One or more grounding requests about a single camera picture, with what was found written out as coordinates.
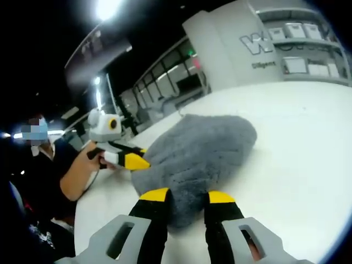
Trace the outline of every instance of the white shelf unit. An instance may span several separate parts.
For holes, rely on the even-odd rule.
[[[256,11],[258,18],[263,24],[263,28],[267,31],[267,35],[270,36],[268,28],[270,25],[275,23],[286,23],[286,22],[304,22],[304,23],[313,23],[316,24],[321,34],[323,35],[324,40],[315,40],[312,38],[285,38],[282,40],[271,40],[274,45],[277,54],[281,57],[283,62],[283,57],[280,54],[290,51],[288,57],[296,56],[304,58],[305,60],[310,59],[309,54],[313,54],[313,57],[327,57],[328,53],[336,53],[340,57],[339,60],[336,57],[331,56],[335,64],[339,68],[340,77],[328,77],[328,76],[316,76],[310,75],[309,73],[292,73],[286,74],[283,68],[284,80],[288,81],[323,81],[328,83],[336,83],[346,86],[352,86],[351,79],[351,70],[347,60],[346,51],[342,47],[339,40],[336,38],[334,32],[332,31],[329,23],[325,21],[323,16],[313,9],[307,8],[268,8],[263,10]],[[303,52],[304,46],[313,48],[316,47],[314,51]]]
[[[341,84],[351,86],[351,82],[345,78],[314,76],[304,73],[285,74],[285,81],[323,81],[325,83]]]
[[[312,44],[340,49],[340,44],[327,40],[313,40],[311,38],[286,38],[285,40],[272,40],[274,46],[285,44]]]

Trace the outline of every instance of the small robot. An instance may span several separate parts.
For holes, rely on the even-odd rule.
[[[103,152],[103,157],[107,162],[131,171],[150,167],[148,161],[143,159],[146,150],[122,140],[119,115],[102,114],[99,110],[93,109],[89,113],[88,123],[90,125],[89,138],[97,145],[94,150],[87,153],[90,160]]]

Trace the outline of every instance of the yellow part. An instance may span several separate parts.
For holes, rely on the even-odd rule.
[[[112,127],[111,127],[111,123],[112,123],[114,120],[116,121],[115,118],[112,118],[112,119],[109,120],[109,128],[110,128],[110,130],[114,130],[114,129],[115,129],[115,128],[112,128]]]
[[[220,191],[210,191],[209,200],[211,204],[221,204],[225,202],[235,202],[230,195]]]
[[[125,155],[124,167],[126,169],[130,169],[131,171],[134,171],[137,169],[148,169],[150,167],[150,164],[141,156],[138,156],[135,153],[128,153],[127,155]]]
[[[139,200],[165,202],[166,193],[168,190],[169,188],[161,188],[157,190],[148,191],[141,197],[139,197]]]

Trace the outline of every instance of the wall sign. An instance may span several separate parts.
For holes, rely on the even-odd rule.
[[[240,41],[244,46],[246,46],[252,55],[258,55],[262,52],[269,53],[274,51],[271,42],[264,37],[263,31],[261,34],[253,33],[249,36],[240,37]]]
[[[252,67],[253,69],[257,69],[257,68],[262,68],[265,69],[268,66],[276,66],[276,62],[272,61],[272,62],[257,62],[257,63],[252,63]]]

